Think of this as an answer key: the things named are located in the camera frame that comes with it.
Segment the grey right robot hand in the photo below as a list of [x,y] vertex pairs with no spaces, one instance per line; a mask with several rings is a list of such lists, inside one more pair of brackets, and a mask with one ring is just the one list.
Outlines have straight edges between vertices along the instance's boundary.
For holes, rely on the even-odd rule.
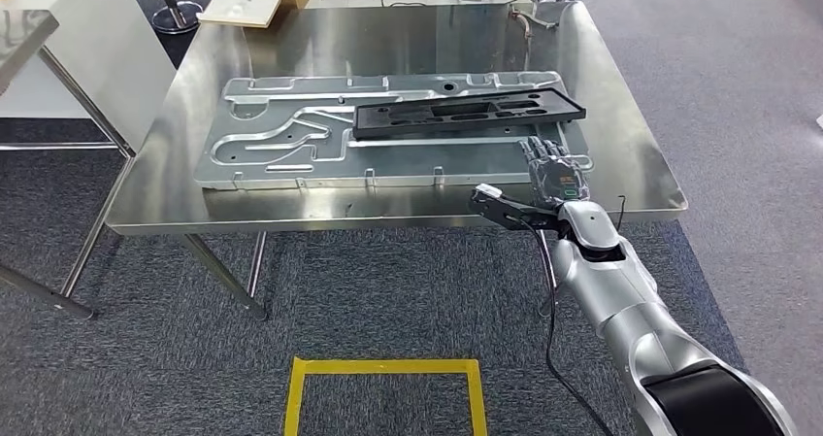
[[554,141],[529,136],[518,142],[524,154],[534,206],[558,211],[567,201],[587,201],[589,187],[578,163]]

